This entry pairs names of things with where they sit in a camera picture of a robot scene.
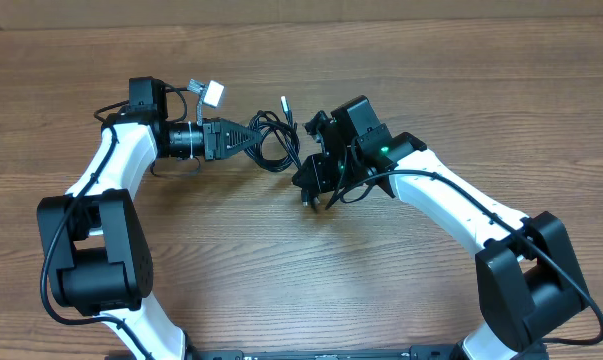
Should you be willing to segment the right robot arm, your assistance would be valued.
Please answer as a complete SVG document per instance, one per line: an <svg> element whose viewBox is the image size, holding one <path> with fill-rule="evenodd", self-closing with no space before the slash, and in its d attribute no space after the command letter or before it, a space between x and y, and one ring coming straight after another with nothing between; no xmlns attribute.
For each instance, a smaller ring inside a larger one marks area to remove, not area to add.
<svg viewBox="0 0 603 360"><path fill-rule="evenodd" d="M591 306L564 224L505 206L454 174L414 135L392 135L359 96L305 125L320 144L293 176L304 202L343 201L381 188L445 230L475 262L483 324L453 345L452 359L545 359L550 333Z"/></svg>

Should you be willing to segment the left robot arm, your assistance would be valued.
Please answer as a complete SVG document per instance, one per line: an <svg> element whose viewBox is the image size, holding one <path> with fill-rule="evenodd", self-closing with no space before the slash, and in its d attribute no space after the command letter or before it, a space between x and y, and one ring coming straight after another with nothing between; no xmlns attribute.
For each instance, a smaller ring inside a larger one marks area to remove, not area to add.
<svg viewBox="0 0 603 360"><path fill-rule="evenodd" d="M66 326L108 326L132 359L199 356L152 292L151 252L133 203L146 170L160 158L227 159L262 139L223 118L170 118L167 96L183 92L153 77L130 79L128 100L94 114L101 144L85 173L37 207L45 311Z"/></svg>

